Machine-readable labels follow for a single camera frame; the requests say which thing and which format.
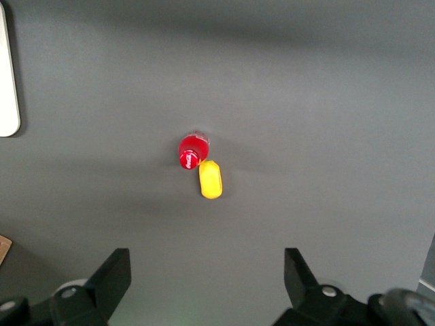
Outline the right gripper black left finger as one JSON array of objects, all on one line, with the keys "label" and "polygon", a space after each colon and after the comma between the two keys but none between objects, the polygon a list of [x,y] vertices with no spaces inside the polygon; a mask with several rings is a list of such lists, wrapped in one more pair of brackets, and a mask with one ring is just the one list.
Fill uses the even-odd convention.
[{"label": "right gripper black left finger", "polygon": [[128,249],[116,249],[80,285],[62,286],[50,298],[54,325],[107,325],[131,285]]}]

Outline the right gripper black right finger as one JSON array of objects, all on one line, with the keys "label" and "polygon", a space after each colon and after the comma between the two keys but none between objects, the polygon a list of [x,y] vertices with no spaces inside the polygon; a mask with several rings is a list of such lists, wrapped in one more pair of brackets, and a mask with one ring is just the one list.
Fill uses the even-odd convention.
[{"label": "right gripper black right finger", "polygon": [[367,325],[366,305],[333,285],[321,284],[301,252],[287,248],[284,283],[291,307],[275,325]]}]

